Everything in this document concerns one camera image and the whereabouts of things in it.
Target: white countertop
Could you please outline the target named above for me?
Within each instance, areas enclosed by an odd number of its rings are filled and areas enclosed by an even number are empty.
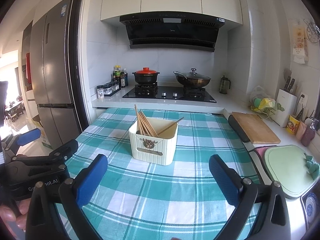
[[[171,110],[171,111],[185,111],[185,112],[197,112],[197,113],[211,113],[211,114],[223,114],[228,119],[232,112],[251,113],[253,112],[246,107],[243,107],[236,103],[230,95],[223,95],[217,91],[206,90],[217,103],[199,102],[199,101],[185,101],[185,100],[172,100],[172,99],[148,99],[148,98],[123,98],[123,96],[129,92],[134,86],[129,86],[121,89],[119,92],[111,97],[105,97],[103,99],[95,99],[92,101],[93,107],[102,108],[134,108],[134,104],[138,105],[138,108],[142,109],[157,109],[157,110]],[[306,154],[312,155],[311,151],[304,147],[300,141],[297,140],[295,135],[289,134],[285,128],[280,127],[276,122],[270,120],[263,120],[271,130],[279,137],[281,142],[277,145],[296,145],[303,149]],[[251,158],[253,159],[263,181],[265,184],[270,185],[271,180],[265,173],[259,157],[255,152],[250,152],[255,147],[265,146],[259,144],[244,143],[244,146],[249,151]],[[299,240],[306,231],[305,219],[303,207],[300,202],[300,198],[295,200],[287,199],[287,206],[290,218],[291,227],[291,239]]]

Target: black range hood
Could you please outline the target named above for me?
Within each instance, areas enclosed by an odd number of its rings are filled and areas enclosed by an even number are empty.
[[[189,12],[143,12],[120,16],[130,48],[181,48],[214,52],[222,18]]]

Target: yellow cup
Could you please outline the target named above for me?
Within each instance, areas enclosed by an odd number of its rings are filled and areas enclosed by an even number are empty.
[[[300,124],[300,121],[295,119],[294,115],[290,115],[289,121],[287,124],[287,131],[291,134],[296,134],[296,132],[298,131],[299,124]]]

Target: red lid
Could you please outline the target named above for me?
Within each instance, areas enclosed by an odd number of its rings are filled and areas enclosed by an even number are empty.
[[[142,70],[136,71],[137,74],[153,74],[157,73],[157,71],[149,69],[148,67],[144,67]]]

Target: blue and white plate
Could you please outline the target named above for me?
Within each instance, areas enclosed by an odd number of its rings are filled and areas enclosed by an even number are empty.
[[[318,208],[318,198],[314,193],[310,193],[306,199],[306,213],[307,213],[307,221],[310,224],[317,213]]]

